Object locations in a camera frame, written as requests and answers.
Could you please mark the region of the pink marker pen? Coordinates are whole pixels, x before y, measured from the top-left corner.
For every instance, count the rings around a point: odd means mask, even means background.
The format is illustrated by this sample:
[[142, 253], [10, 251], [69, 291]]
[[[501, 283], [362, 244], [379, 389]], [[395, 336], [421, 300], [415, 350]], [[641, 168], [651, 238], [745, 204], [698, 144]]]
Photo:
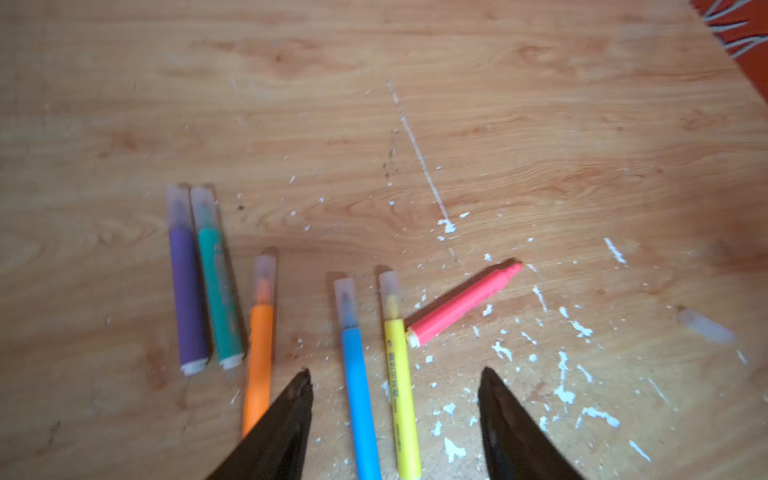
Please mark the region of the pink marker pen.
[[413, 349], [425, 345], [469, 311], [505, 289], [522, 269], [522, 263], [513, 261], [506, 266], [494, 267], [477, 279], [470, 280], [465, 287], [449, 295], [406, 329], [408, 345]]

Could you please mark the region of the blue marker pen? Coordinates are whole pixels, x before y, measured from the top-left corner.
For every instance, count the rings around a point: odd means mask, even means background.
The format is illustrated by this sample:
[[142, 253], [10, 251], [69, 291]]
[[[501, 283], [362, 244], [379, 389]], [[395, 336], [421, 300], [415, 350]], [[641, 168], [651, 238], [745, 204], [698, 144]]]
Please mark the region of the blue marker pen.
[[335, 280], [334, 293], [340, 325], [357, 475], [359, 479], [381, 479], [354, 281], [351, 278]]

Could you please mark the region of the yellow marker pen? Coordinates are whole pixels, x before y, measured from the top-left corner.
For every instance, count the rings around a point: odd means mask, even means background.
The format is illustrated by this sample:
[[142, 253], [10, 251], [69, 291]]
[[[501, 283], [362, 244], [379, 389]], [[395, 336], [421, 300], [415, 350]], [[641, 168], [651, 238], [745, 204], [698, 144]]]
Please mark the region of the yellow marker pen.
[[408, 342], [400, 312], [397, 274], [394, 271], [381, 273], [379, 286], [398, 474], [400, 479], [421, 479], [422, 465]]

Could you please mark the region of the green marker pen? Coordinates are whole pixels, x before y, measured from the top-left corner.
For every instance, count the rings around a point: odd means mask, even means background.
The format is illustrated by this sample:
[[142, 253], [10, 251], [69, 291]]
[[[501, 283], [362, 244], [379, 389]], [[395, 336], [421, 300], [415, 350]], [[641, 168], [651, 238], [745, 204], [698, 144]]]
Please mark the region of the green marker pen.
[[219, 365], [230, 370], [242, 364], [245, 352], [216, 198], [211, 188], [193, 186], [190, 200], [214, 346]]

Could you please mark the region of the orange marker pen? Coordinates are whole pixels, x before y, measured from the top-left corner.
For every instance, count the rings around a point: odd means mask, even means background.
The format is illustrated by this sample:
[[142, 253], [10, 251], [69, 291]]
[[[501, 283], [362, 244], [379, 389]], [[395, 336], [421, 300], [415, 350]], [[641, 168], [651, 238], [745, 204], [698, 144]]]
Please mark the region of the orange marker pen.
[[276, 265], [276, 258], [271, 255], [260, 255], [254, 259], [243, 437], [249, 434], [270, 406]]

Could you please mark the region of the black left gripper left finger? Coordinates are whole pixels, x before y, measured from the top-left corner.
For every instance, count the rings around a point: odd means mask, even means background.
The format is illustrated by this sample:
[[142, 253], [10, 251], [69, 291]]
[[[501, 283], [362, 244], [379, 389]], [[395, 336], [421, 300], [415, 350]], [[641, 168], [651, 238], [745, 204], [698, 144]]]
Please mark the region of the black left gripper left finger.
[[208, 479], [301, 478], [313, 400], [311, 374], [303, 369]]

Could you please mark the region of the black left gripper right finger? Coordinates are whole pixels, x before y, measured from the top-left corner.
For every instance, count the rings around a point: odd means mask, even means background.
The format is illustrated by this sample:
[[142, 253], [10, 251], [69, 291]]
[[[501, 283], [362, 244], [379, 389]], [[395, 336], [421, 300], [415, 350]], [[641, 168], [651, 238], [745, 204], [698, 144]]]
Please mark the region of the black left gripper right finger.
[[490, 367], [481, 374], [478, 405], [489, 478], [583, 479]]

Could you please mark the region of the purple marker pen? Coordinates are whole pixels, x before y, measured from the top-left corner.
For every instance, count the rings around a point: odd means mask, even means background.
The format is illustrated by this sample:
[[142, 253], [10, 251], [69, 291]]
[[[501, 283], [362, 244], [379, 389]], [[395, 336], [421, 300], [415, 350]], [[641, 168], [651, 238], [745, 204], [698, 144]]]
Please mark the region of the purple marker pen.
[[201, 372], [210, 358], [189, 186], [167, 187], [166, 211], [180, 370], [189, 377]]

